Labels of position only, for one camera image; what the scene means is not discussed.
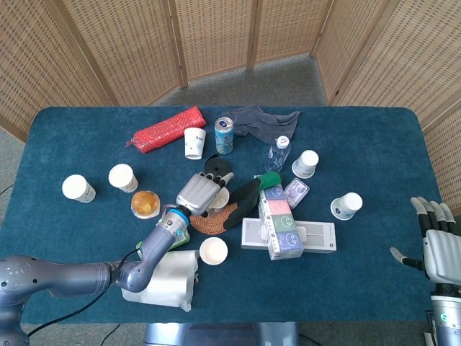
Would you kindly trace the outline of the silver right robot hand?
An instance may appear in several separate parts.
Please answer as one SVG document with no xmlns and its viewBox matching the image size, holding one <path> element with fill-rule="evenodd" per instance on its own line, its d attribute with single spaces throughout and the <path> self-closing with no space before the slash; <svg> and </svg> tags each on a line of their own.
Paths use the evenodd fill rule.
<svg viewBox="0 0 461 346">
<path fill-rule="evenodd" d="M 414 259 L 391 247 L 390 253 L 399 263 L 426 273 L 436 284 L 460 285 L 460 235 L 456 221 L 444 203 L 412 197 L 421 229 L 423 259 Z"/>
</svg>

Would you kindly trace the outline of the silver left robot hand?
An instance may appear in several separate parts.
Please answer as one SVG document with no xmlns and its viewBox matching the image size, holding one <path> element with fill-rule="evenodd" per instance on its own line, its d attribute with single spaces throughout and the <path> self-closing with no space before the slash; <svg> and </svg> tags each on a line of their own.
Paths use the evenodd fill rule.
<svg viewBox="0 0 461 346">
<path fill-rule="evenodd" d="M 223 176 L 204 172 L 194 174 L 177 195 L 176 204 L 186 216 L 200 216 L 233 177 L 233 172 Z"/>
</svg>

